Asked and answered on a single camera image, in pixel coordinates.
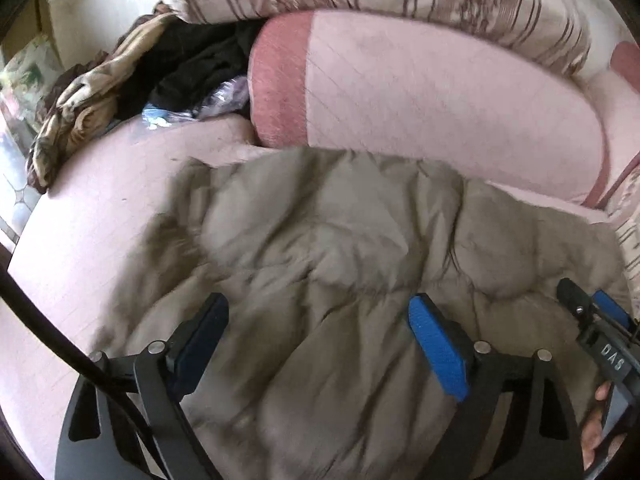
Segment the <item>right hand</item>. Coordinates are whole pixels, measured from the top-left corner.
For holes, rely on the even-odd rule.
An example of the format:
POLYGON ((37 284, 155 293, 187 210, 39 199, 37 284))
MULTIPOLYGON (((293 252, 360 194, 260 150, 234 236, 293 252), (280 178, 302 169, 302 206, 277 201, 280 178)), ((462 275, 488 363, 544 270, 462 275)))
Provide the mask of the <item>right hand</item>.
POLYGON ((582 446, 582 462, 584 463, 584 469, 588 469, 596 459, 597 448, 601 445, 602 437, 602 418, 604 402, 608 398, 608 390, 610 390, 611 384, 604 382, 597 388, 594 393, 594 400, 596 405, 588 414, 585 419, 584 426, 582 426, 582 437, 580 438, 580 445, 582 446))

